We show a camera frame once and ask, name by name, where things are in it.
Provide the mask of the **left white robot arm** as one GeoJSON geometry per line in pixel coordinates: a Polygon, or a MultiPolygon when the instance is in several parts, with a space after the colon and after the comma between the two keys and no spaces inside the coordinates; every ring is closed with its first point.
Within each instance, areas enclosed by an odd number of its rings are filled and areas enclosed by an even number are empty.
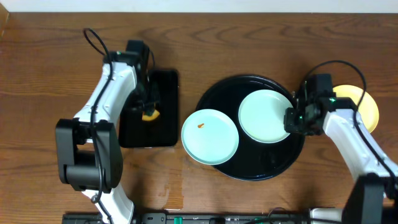
{"type": "Polygon", "coordinates": [[[116,123],[131,94],[137,109],[153,116],[157,100],[147,87],[150,50],[104,54],[101,78],[84,107],[55,127],[60,181],[87,196],[104,223],[132,223],[134,203],[121,183],[123,156],[116,123]]]}

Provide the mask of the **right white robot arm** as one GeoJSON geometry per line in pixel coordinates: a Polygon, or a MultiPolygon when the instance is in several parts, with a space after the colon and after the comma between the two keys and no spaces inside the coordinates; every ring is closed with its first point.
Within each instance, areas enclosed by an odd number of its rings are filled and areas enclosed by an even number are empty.
{"type": "Polygon", "coordinates": [[[304,136],[326,134],[338,148],[355,185],[341,212],[341,223],[397,223],[397,164],[392,162],[364,126],[351,98],[320,97],[287,108],[284,128],[304,136]]]}

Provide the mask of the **yellow plate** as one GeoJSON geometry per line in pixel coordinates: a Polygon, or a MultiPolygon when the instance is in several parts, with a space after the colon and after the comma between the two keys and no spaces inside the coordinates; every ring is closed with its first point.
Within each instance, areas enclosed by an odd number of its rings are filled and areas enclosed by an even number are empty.
{"type": "MultiPolygon", "coordinates": [[[[353,85],[338,85],[333,88],[337,97],[349,97],[357,105],[363,93],[363,90],[353,85]]],[[[359,106],[359,113],[361,114],[363,123],[366,129],[371,133],[375,130],[379,122],[379,108],[369,93],[365,93],[364,98],[359,106]]]]}

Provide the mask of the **yellow green sponge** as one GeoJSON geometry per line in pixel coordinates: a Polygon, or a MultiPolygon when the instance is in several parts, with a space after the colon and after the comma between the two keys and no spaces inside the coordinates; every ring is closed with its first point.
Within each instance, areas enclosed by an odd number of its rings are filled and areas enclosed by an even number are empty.
{"type": "Polygon", "coordinates": [[[143,112],[142,113],[142,120],[143,121],[154,121],[160,116],[160,112],[158,110],[154,110],[152,112],[143,112]]]}

